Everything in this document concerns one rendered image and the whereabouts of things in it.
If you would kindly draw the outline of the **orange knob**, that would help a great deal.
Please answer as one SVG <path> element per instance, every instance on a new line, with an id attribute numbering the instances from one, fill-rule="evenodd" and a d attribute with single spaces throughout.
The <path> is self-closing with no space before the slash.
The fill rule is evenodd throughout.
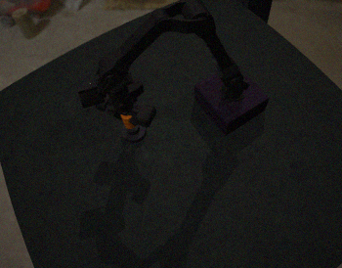
<path id="1" fill-rule="evenodd" d="M 134 127 L 135 127 L 135 125 L 133 125 L 133 124 L 131 124 L 130 122 L 128 122 L 129 121 L 129 119 L 131 118 L 131 116 L 132 115 L 128 115 L 127 114 L 127 116 L 126 115 L 121 115 L 121 117 L 122 117 L 122 119 L 123 119 L 123 121 L 124 121 L 124 124 L 125 124 L 125 126 L 126 126 L 126 128 L 127 129 L 133 129 Z"/>

